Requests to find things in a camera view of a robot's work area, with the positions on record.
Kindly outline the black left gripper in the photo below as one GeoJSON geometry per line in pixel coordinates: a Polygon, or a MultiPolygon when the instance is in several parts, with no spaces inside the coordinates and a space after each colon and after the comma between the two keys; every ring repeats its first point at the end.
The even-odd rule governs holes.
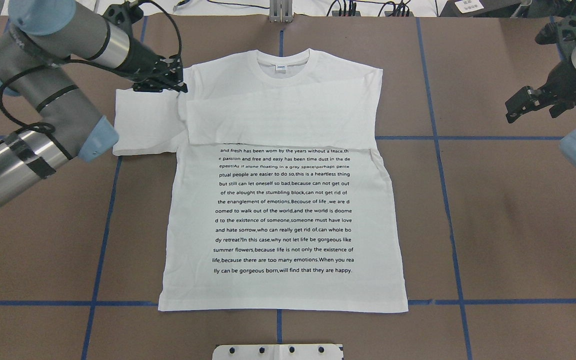
{"type": "Polygon", "coordinates": [[[163,92],[175,91],[188,93],[183,73],[183,62],[180,55],[169,58],[160,58],[153,71],[145,78],[133,84],[135,92],[163,92]]]}

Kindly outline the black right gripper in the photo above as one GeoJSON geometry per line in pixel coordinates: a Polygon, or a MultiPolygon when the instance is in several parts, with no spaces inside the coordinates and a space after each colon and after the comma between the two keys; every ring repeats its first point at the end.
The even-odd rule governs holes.
{"type": "Polygon", "coordinates": [[[512,125],[524,114],[553,104],[576,106],[576,68],[572,63],[559,63],[548,74],[546,84],[539,89],[532,86],[521,87],[505,101],[506,120],[512,125]]]}

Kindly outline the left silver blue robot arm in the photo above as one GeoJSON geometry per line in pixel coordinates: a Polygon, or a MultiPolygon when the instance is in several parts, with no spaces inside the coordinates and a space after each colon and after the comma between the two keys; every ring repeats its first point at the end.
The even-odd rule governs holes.
{"type": "Polygon", "coordinates": [[[92,161],[119,135],[64,72],[84,64],[140,92],[186,92],[181,52],[156,54],[134,38],[140,0],[97,14],[75,0],[12,0],[0,37],[0,111],[18,130],[0,141],[0,207],[73,158],[92,161]]]}

